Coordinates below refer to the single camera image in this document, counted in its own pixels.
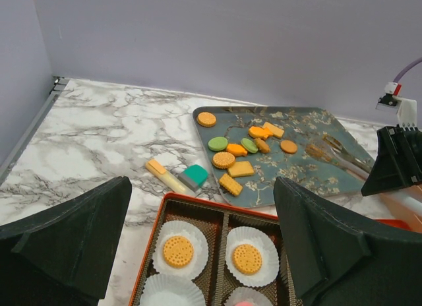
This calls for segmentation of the round biscuit cookie front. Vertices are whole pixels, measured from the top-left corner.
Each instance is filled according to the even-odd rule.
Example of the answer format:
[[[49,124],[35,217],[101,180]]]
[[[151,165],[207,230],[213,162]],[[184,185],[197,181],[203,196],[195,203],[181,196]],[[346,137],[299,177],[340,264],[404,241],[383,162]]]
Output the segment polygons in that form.
[[[262,267],[260,251],[247,243],[236,246],[232,253],[232,261],[236,269],[245,275],[256,274]]]

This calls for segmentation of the round biscuit cookie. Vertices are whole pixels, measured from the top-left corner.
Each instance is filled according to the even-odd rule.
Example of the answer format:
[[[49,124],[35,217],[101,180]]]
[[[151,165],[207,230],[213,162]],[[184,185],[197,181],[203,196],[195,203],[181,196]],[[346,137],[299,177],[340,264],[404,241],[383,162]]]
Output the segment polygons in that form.
[[[186,237],[176,235],[166,240],[162,253],[168,265],[174,268],[183,268],[192,261],[194,248]]]
[[[217,118],[213,113],[204,111],[197,115],[196,121],[203,127],[213,127],[217,123]]]
[[[230,168],[235,162],[235,156],[229,152],[218,152],[212,157],[212,164],[218,169]]]
[[[245,275],[256,274],[262,267],[260,251],[247,243],[236,246],[232,253],[232,261],[236,269]]]
[[[280,148],[288,154],[295,154],[298,150],[297,145],[290,140],[283,140],[280,142]]]

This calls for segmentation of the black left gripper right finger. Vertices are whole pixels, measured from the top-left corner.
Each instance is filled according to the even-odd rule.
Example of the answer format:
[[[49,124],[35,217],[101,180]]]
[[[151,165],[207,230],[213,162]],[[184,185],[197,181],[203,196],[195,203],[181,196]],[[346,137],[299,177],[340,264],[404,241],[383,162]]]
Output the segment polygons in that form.
[[[420,305],[421,234],[382,224],[277,177],[274,202],[304,305]]]

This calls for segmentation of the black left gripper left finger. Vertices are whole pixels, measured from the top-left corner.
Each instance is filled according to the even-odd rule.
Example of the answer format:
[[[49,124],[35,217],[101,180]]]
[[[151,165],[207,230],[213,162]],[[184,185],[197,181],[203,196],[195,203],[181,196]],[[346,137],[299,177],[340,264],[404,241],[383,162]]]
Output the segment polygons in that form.
[[[97,305],[131,199],[128,177],[1,226],[2,305]]]

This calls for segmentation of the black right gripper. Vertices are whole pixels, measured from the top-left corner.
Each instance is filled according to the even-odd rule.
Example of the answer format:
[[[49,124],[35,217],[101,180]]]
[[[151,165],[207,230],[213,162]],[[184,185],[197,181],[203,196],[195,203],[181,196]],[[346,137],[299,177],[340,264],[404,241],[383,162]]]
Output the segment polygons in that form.
[[[386,126],[377,131],[378,155],[361,194],[375,195],[421,184],[421,131]]]

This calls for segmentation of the orange cookie tin box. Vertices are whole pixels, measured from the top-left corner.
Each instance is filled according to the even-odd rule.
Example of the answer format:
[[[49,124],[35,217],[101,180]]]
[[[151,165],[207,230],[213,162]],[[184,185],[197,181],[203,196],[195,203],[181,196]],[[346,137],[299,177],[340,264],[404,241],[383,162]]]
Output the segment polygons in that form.
[[[266,286],[252,289],[265,295],[272,305],[302,304],[295,296],[277,217],[168,193],[159,207],[130,305],[139,305],[146,280],[150,276],[159,274],[152,265],[152,255],[156,248],[158,234],[164,223],[175,220],[193,224],[205,235],[208,242],[208,261],[205,269],[196,279],[191,280],[203,293],[206,305],[224,305],[224,301],[234,289],[252,288],[244,286],[235,279],[226,265],[227,235],[233,228],[241,226],[256,228],[265,233],[275,245],[280,261],[280,270],[276,279]]]

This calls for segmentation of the pink round macaron cookie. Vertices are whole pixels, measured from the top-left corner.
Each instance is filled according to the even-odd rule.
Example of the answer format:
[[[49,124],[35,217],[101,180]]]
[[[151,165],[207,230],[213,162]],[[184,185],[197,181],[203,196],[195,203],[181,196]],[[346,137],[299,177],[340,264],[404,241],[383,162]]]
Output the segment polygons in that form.
[[[250,301],[240,301],[236,303],[234,306],[255,306],[255,304]]]

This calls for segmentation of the green macaron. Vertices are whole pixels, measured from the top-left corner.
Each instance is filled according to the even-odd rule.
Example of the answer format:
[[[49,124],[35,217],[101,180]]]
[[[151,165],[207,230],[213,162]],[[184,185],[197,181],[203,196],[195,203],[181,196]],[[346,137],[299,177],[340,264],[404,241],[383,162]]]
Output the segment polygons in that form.
[[[211,151],[219,152],[223,151],[228,146],[228,140],[225,137],[214,137],[208,141],[208,148]]]
[[[259,151],[259,148],[255,142],[249,138],[242,138],[241,145],[247,152],[251,154],[255,154]]]

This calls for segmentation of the rectangular yellow biscuit middle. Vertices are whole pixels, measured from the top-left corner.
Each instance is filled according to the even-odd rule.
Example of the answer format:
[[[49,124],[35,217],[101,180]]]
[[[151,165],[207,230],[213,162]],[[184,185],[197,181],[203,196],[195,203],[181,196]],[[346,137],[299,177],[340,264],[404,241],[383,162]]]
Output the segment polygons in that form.
[[[255,174],[255,170],[249,161],[235,162],[227,169],[231,177],[246,177]]]

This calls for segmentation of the silver metal tongs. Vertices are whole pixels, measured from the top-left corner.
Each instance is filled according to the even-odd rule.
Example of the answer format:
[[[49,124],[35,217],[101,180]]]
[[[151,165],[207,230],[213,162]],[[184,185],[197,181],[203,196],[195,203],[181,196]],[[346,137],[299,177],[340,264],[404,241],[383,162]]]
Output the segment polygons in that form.
[[[333,136],[323,135],[321,139],[311,140],[305,147],[306,153],[320,161],[336,166],[355,178],[366,181],[372,167],[349,153],[342,143]],[[378,194],[378,197],[388,206],[409,210],[421,216],[421,196],[416,192],[396,191]]]

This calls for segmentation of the orange fish cookie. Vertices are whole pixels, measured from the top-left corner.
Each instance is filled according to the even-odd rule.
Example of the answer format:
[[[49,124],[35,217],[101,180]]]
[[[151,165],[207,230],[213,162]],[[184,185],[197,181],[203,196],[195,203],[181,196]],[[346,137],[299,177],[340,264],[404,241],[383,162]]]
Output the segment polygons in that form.
[[[262,128],[258,126],[252,126],[248,130],[248,134],[252,138],[260,138],[262,140],[266,140],[269,137],[273,136],[273,133],[271,130],[269,130],[267,127]]]
[[[235,157],[246,156],[248,151],[241,145],[235,143],[229,143],[226,147],[226,151],[233,154]]]

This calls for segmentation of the orange fish cookie left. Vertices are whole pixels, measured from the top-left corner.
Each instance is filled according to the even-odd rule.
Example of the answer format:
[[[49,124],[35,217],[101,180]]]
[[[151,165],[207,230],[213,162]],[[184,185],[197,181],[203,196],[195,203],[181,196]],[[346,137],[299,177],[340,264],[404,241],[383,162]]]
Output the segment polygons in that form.
[[[226,147],[226,151],[233,154],[235,157],[246,156],[248,151],[241,145],[235,143],[229,143]]]

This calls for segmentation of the orange tin lid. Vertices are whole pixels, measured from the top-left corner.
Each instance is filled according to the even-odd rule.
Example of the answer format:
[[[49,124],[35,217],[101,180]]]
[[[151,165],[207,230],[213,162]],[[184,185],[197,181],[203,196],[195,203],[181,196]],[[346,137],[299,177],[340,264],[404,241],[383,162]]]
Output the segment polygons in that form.
[[[391,232],[392,230],[402,230],[402,231],[412,231],[411,227],[402,220],[397,219],[375,219],[377,223],[382,225],[379,229],[382,230],[384,233]]]

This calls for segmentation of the dark floral serving tray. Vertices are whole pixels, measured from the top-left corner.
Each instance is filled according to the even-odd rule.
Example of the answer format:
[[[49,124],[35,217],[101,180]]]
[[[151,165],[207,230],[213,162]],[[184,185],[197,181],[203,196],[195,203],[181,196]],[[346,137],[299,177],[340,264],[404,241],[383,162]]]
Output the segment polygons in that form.
[[[356,193],[363,184],[344,170],[310,157],[306,145],[316,142],[324,135],[330,135],[343,144],[354,157],[368,165],[374,164],[373,157],[356,141],[347,129],[328,111],[317,107],[276,107],[276,106],[204,106],[193,111],[196,119],[202,112],[216,117],[212,127],[195,125],[207,158],[211,160],[214,151],[208,142],[215,137],[224,137],[232,144],[241,143],[248,138],[252,126],[263,126],[266,122],[284,130],[283,139],[294,142],[298,151],[294,154],[284,152],[281,139],[270,137],[267,144],[270,152],[247,154],[237,161],[248,161],[254,175],[238,177],[237,182],[243,189],[234,196],[220,187],[224,201],[241,208],[270,206],[274,203],[273,188],[275,179],[288,177],[322,197]]]

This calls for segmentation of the white paper cupcake liner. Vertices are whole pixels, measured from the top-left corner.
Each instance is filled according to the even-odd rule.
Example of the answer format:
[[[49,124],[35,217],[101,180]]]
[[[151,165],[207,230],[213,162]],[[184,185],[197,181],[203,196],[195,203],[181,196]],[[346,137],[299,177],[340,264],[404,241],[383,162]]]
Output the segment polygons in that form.
[[[191,280],[166,274],[150,276],[140,297],[139,305],[206,305],[203,293]]]

